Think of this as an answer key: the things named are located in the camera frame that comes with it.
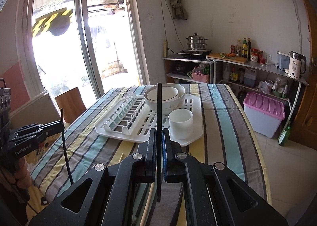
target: electric cord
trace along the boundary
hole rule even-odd
[[[292,0],[293,1],[293,5],[294,5],[294,9],[295,9],[295,15],[296,15],[296,19],[297,19],[297,27],[298,27],[298,34],[299,34],[299,53],[302,53],[302,43],[303,43],[303,36],[302,36],[302,31],[301,31],[301,20],[299,18],[298,15],[298,7],[297,7],[297,2],[296,0]]]
[[[62,122],[62,124],[64,124],[64,109],[63,108],[61,109],[61,122]],[[62,139],[62,142],[63,142],[63,151],[64,151],[64,157],[65,157],[65,163],[66,163],[66,168],[67,168],[69,181],[70,181],[70,184],[73,185],[74,184],[74,180],[73,180],[70,168],[69,168],[69,162],[68,162],[68,158],[67,158],[67,149],[66,149],[66,143],[65,143],[64,130],[61,132],[61,139]]]
[[[29,206],[29,208],[31,208],[33,210],[33,212],[35,212],[36,214],[38,214],[38,212],[16,191],[16,189],[12,186],[12,184],[10,183],[10,181],[8,180],[7,176],[4,174],[2,168],[0,167],[0,171],[4,177],[4,179],[6,180],[6,182],[9,184],[9,186],[12,188],[13,192],[18,195],[25,203],[27,206]]]
[[[165,40],[167,41],[167,36],[166,36],[166,27],[165,27],[165,20],[164,20],[163,6],[162,6],[162,0],[160,0],[160,2],[161,2],[161,9],[162,9],[162,16],[163,16],[163,24],[164,24]],[[166,7],[167,7],[167,9],[168,9],[168,11],[169,11],[169,13],[170,13],[171,18],[172,18],[172,22],[173,22],[173,25],[174,25],[174,29],[175,29],[175,33],[176,33],[177,39],[178,39],[178,41],[180,42],[180,44],[181,44],[182,48],[184,49],[184,46],[183,46],[183,44],[182,44],[182,42],[180,41],[180,38],[179,38],[179,36],[178,36],[178,33],[177,33],[177,30],[176,30],[176,26],[175,26],[175,22],[174,22],[174,19],[173,19],[172,13],[171,13],[171,11],[170,11],[170,8],[169,8],[169,7],[168,7],[168,5],[167,5],[167,0],[165,0],[165,5],[166,5]]]
[[[5,80],[4,80],[3,78],[0,78],[0,81],[2,81],[2,82],[3,82],[4,87],[5,87],[5,88],[7,88],[7,86],[6,86],[6,84],[5,84]]]
[[[170,49],[170,48],[168,48],[168,50],[171,50],[172,51],[172,53],[175,53],[172,49]],[[178,54],[178,53],[175,53],[175,54]]]

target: sliding glass door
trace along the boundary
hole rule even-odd
[[[125,0],[32,0],[32,48],[53,97],[78,87],[85,106],[139,85]]]

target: cutting board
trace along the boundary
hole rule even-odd
[[[222,58],[220,56],[220,53],[212,53],[210,55],[207,55],[206,57],[207,58],[217,58],[217,59],[220,59],[220,60],[236,62],[236,63],[239,63],[239,64],[245,64],[246,61],[248,60],[247,58],[240,57],[240,56],[235,56],[235,59]]]

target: tile floor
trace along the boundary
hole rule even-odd
[[[270,181],[272,205],[283,216],[317,191],[317,151],[293,141],[279,146],[255,132]]]

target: red wall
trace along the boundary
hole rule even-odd
[[[11,88],[11,112],[30,101],[30,97],[23,82],[24,76],[21,72],[19,63],[13,65],[2,74],[0,78],[4,78],[7,87]]]

